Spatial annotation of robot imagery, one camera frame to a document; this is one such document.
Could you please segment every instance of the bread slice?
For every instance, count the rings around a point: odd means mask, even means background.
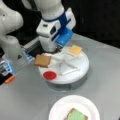
[[[46,55],[37,55],[34,65],[47,68],[50,64],[51,57]]]
[[[74,55],[79,55],[82,51],[82,48],[77,46],[77,45],[73,45],[70,49],[69,49],[69,53],[74,54]]]
[[[88,120],[88,117],[76,109],[71,109],[65,120]]]

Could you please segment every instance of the plate with food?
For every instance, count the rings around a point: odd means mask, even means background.
[[[87,98],[70,95],[58,100],[49,113],[49,120],[100,120],[96,106]]]

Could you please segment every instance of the blue object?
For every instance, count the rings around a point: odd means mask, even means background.
[[[56,19],[52,19],[52,20],[43,19],[43,20],[46,22],[53,22],[53,21],[59,20],[62,27],[65,27],[68,24],[68,22],[70,22],[70,21],[67,21],[65,12]]]
[[[60,37],[56,40],[56,43],[64,47],[66,43],[71,39],[72,35],[72,30],[65,27],[60,31]]]
[[[59,16],[58,18],[56,18],[56,19],[52,19],[52,20],[45,20],[45,19],[43,19],[44,21],[46,21],[46,22],[53,22],[53,21],[56,21],[56,20],[59,20],[60,21],[60,24],[61,24],[61,28],[58,30],[58,32],[52,37],[52,41],[58,36],[58,35],[60,35],[60,36],[62,36],[63,34],[65,35],[65,33],[68,33],[69,35],[71,34],[71,31],[69,31],[69,30],[66,30],[66,26],[67,26],[67,24],[71,21],[71,19],[69,19],[68,21],[67,21],[67,17],[66,17],[66,14],[65,14],[65,12],[61,15],[61,16]]]

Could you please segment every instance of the yellow food item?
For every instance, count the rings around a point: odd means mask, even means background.
[[[82,51],[82,48],[77,46],[77,45],[73,45],[70,49],[69,49],[69,53],[74,54],[74,55],[79,55]]]

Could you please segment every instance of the gray table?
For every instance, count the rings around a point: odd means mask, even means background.
[[[0,120],[47,120],[50,108],[67,95],[81,95],[98,108],[101,120],[120,117],[120,49],[74,35],[90,60],[88,79],[76,90],[58,92],[48,88],[33,64],[26,66],[10,85],[0,87]]]

